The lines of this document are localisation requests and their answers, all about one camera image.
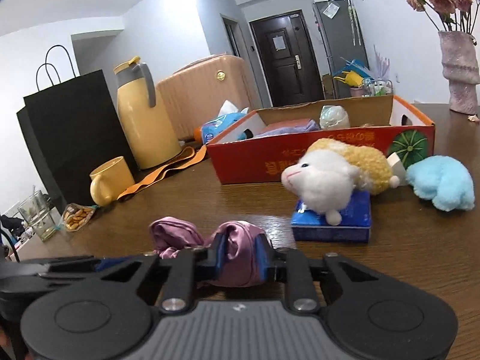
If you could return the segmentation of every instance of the mug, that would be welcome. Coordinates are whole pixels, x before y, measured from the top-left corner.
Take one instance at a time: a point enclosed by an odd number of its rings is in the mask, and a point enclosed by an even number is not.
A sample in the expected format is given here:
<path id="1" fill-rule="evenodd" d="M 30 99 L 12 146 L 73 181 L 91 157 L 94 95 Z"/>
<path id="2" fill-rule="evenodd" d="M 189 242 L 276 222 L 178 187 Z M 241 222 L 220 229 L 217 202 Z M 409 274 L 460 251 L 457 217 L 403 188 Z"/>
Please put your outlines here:
<path id="1" fill-rule="evenodd" d="M 123 157 L 114 158 L 100 165 L 90 173 L 90 178 L 92 179 L 90 194 L 94 202 L 99 206 L 110 204 L 124 190 L 135 184 L 135 180 Z"/>

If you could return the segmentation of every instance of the orange strap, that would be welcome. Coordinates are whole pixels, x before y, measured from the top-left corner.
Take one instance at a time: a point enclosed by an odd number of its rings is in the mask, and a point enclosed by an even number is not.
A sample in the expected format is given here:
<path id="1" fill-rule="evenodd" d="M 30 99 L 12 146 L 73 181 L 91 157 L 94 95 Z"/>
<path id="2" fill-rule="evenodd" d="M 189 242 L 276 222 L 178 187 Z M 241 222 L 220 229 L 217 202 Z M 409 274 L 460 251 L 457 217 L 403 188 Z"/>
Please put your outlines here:
<path id="1" fill-rule="evenodd" d="M 120 200 L 120 198 L 128 195 L 139 193 L 140 191 L 143 191 L 145 188 L 148 188 L 149 186 L 152 186 L 155 183 L 158 183 L 159 181 L 165 178 L 165 175 L 170 170 L 182 170 L 182 169 L 191 167 L 195 164 L 198 164 L 199 162 L 203 161 L 203 159 L 205 159 L 206 153 L 207 153 L 207 147 L 205 145 L 203 145 L 200 148 L 200 150 L 198 150 L 196 153 L 193 147 L 191 146 L 184 147 L 182 152 L 179 155 L 177 155 L 176 157 L 173 157 L 170 161 L 163 164 L 160 168 L 154 170 L 152 173 L 147 175 L 138 184 L 128 187 L 124 192 L 122 192 L 117 197 L 117 200 Z"/>

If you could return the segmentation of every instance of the gray ribbed panel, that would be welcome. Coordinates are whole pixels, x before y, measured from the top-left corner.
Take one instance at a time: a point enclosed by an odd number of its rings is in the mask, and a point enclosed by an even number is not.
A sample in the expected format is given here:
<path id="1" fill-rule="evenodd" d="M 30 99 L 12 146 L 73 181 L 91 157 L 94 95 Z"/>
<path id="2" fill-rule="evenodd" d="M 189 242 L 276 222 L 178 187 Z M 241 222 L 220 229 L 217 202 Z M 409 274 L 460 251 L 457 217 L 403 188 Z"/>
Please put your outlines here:
<path id="1" fill-rule="evenodd" d="M 352 360 L 354 357 L 330 340 L 318 320 L 289 314 L 279 301 L 201 301 L 188 315 L 161 320 L 148 342 L 125 359 Z"/>

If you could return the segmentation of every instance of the pink ceramic vase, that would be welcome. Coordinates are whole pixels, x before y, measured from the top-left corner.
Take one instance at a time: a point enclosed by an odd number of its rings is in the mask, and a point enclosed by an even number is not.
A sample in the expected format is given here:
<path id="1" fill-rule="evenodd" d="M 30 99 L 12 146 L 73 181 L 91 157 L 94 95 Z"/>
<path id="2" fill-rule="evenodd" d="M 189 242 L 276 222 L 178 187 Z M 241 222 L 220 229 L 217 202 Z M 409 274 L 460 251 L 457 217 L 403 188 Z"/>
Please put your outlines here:
<path id="1" fill-rule="evenodd" d="M 450 109 L 476 115 L 480 75 L 474 38 L 460 31 L 440 31 L 439 35 L 443 76 L 450 82 Z"/>

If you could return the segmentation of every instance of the gray thermos handle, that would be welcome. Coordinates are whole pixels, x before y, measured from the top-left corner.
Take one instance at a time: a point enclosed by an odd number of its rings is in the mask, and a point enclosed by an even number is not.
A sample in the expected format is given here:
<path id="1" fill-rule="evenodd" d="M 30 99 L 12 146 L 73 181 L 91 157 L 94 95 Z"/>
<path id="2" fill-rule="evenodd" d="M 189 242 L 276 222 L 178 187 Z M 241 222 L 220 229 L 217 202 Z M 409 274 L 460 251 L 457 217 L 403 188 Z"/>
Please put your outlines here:
<path id="1" fill-rule="evenodd" d="M 157 105 L 157 94 L 155 93 L 155 83 L 153 82 L 152 73 L 150 73 L 150 69 L 145 62 L 142 62 L 139 66 L 147 82 L 148 105 L 150 108 L 153 108 Z"/>

